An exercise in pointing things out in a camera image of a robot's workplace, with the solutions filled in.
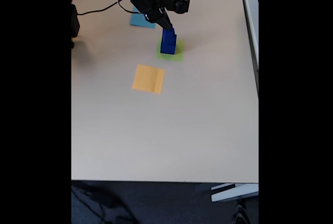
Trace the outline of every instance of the paper square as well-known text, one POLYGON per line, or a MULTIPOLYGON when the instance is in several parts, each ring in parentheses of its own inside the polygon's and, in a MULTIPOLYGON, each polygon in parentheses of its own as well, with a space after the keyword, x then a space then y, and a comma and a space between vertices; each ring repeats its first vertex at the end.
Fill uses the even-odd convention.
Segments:
POLYGON ((138 64, 132 89, 161 94, 164 69, 138 64))
MULTIPOLYGON (((137 10, 137 8, 133 7, 133 12, 139 12, 139 11, 137 10)), ((156 26, 155 23, 150 23, 146 21, 145 16, 143 14, 132 14, 130 25, 151 28, 151 29, 154 29, 156 26)))
POLYGON ((176 51, 174 55, 164 54, 161 53, 161 42, 162 38, 159 39, 157 50, 156 50, 156 57, 158 59, 168 60, 168 61, 183 61, 183 54, 184 54, 184 41, 183 40, 176 40, 176 51))

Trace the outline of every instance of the white table surface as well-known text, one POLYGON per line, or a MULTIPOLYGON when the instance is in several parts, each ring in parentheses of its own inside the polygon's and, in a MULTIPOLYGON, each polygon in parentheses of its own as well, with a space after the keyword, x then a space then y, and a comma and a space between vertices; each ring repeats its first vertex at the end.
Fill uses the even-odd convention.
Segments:
MULTIPOLYGON (((83 13, 114 1, 73 3, 83 13)), ((162 29, 129 25, 118 5, 79 16, 72 180, 258 183, 258 94, 242 0, 191 0, 189 13, 168 14, 185 41, 183 62, 157 59, 162 29), (161 95, 132 90, 138 64, 165 69, 161 95)))

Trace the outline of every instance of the light blue square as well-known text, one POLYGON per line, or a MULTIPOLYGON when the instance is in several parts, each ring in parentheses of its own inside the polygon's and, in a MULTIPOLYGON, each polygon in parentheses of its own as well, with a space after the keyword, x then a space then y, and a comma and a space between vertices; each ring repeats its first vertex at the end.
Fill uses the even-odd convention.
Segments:
MULTIPOLYGON (((135 7, 133 7, 133 11, 139 12, 135 7)), ((151 28, 151 29, 154 29, 156 26, 155 23, 150 23, 146 21, 145 16, 143 14, 132 14, 130 25, 151 28)))

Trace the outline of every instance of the green square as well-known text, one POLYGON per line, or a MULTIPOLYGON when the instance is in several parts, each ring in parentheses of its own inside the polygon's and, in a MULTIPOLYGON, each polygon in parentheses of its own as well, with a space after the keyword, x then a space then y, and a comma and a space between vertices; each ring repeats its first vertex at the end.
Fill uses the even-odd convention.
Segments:
POLYGON ((157 50, 156 50, 156 57, 158 59, 163 59, 167 61, 183 61, 183 53, 184 53, 184 41, 177 40, 176 41, 176 51, 174 55, 170 54, 163 54, 161 53, 161 41, 162 38, 159 39, 157 50))

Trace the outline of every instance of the floor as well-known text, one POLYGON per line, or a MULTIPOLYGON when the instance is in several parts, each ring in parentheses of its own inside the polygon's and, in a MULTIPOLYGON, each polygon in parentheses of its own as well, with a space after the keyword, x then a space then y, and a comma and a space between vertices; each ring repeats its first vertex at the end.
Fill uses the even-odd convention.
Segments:
MULTIPOLYGON (((117 194, 131 209, 140 224, 231 224, 236 201, 212 203, 210 191, 198 183, 164 182, 87 182, 117 194)), ((75 193, 99 214, 99 205, 87 196, 75 193)), ((259 197, 245 199, 251 224, 259 223, 259 197)), ((106 220, 118 215, 126 217, 122 209, 107 209, 106 220)), ((72 194, 72 223, 99 224, 92 214, 72 194)))

